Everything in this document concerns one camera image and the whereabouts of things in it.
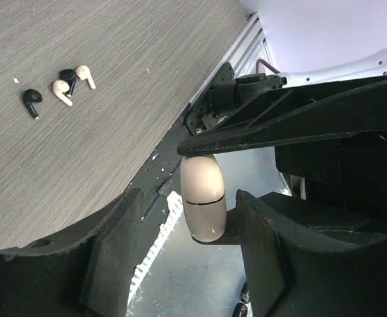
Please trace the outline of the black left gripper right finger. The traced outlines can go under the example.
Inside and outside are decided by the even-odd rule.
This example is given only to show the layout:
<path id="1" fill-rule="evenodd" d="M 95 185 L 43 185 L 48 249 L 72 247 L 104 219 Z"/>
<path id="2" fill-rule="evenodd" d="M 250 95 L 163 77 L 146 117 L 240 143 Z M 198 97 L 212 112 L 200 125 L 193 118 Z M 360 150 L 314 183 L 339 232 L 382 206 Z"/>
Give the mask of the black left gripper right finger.
<path id="1" fill-rule="evenodd" d="M 378 242 L 241 245 L 255 316 L 387 316 L 387 223 L 346 212 Z"/>

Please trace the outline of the beige earbud charging case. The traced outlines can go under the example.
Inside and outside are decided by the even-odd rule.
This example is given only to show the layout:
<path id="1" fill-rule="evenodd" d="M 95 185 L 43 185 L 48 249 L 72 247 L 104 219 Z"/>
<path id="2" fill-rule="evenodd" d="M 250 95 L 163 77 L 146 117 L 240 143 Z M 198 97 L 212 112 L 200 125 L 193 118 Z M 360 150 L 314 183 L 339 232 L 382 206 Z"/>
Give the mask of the beige earbud charging case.
<path id="1" fill-rule="evenodd" d="M 227 223 L 225 183 L 217 160 L 213 155 L 183 157 L 180 182 L 191 236 L 199 242 L 216 241 Z"/>

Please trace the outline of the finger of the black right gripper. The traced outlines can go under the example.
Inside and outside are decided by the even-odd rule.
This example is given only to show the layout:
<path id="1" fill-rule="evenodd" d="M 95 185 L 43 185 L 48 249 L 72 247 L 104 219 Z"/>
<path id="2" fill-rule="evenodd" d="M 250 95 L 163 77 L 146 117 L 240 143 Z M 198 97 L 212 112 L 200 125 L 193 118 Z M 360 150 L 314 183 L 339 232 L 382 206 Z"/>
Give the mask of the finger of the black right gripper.
<path id="1" fill-rule="evenodd" d="M 287 195 L 237 193 L 225 232 L 210 244 L 372 245 L 377 232 L 356 231 L 365 223 L 360 215 Z"/>
<path id="2" fill-rule="evenodd" d="M 387 75 L 269 90 L 182 141 L 191 157 L 387 131 Z"/>

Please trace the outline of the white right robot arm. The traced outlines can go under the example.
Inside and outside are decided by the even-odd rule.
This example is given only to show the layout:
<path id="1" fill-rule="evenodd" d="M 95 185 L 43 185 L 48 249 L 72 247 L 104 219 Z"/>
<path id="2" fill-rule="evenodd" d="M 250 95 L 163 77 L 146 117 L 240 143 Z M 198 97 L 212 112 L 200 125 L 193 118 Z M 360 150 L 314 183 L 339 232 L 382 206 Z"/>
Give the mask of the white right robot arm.
<path id="1" fill-rule="evenodd" d="M 182 141 L 184 215 L 200 244 L 311 254 L 387 254 L 387 48 L 311 73 L 211 86 Z M 271 147 L 291 194 L 236 193 L 216 155 Z"/>

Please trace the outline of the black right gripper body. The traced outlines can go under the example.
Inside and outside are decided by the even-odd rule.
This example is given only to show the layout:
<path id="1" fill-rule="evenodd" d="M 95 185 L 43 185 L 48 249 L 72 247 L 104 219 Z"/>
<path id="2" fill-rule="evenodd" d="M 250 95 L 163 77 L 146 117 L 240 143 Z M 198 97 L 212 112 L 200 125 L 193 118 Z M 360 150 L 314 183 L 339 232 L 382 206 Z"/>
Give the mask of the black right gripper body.
<path id="1" fill-rule="evenodd" d="M 387 131 L 270 147 L 278 171 L 304 179 L 308 199 L 387 218 Z"/>

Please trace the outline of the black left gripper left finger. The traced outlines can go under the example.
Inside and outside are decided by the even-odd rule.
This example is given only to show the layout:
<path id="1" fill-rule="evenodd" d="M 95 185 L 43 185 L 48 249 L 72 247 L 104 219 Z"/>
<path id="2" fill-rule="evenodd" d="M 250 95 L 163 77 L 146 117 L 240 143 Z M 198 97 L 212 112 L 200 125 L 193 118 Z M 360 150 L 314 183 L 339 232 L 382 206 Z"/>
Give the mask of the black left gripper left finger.
<path id="1" fill-rule="evenodd" d="M 143 194 L 107 206 L 23 248 L 0 250 L 0 316 L 125 316 Z"/>

